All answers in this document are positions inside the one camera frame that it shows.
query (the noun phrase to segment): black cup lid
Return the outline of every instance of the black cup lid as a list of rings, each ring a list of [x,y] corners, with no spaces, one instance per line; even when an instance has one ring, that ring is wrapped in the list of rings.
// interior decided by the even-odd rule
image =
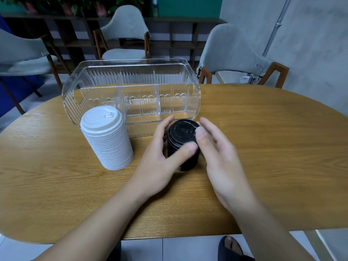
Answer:
[[[177,147],[181,147],[190,141],[196,142],[197,127],[199,127],[199,124],[195,121],[188,119],[177,120],[168,130],[168,141]]]

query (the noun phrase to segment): left hand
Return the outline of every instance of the left hand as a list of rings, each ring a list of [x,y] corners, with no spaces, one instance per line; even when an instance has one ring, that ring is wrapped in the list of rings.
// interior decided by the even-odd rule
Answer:
[[[173,119],[174,116],[171,115],[157,126],[149,146],[129,180],[147,197],[163,190],[176,169],[192,157],[198,148],[195,142],[188,142],[169,158],[165,158],[163,155],[163,137]]]

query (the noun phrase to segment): foot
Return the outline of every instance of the foot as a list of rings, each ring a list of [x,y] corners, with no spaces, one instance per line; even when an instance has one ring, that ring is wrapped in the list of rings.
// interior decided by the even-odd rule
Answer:
[[[239,243],[233,237],[226,236],[224,245],[225,245],[226,248],[232,250],[236,254],[238,254],[240,256],[243,256],[243,251],[242,251]]]

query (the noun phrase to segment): hand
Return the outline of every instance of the hand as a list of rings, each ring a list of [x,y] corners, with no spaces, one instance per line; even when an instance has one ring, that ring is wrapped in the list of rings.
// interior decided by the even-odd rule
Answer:
[[[157,126],[151,143],[130,179],[147,197],[160,192],[168,184],[176,169],[197,151],[197,144],[188,142],[169,158],[165,158],[163,137],[173,119],[174,116],[171,115]]]
[[[207,162],[207,173],[216,196],[232,211],[234,206],[253,198],[237,149],[224,133],[206,118],[200,119],[196,140]]]

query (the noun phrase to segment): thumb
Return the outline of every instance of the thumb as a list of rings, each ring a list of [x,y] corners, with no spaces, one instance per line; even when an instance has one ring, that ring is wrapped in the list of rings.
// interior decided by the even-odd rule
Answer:
[[[219,153],[202,126],[196,128],[196,141],[208,165],[213,165],[220,160]]]
[[[188,142],[167,158],[166,165],[170,171],[175,171],[183,162],[192,157],[198,149],[195,142]]]

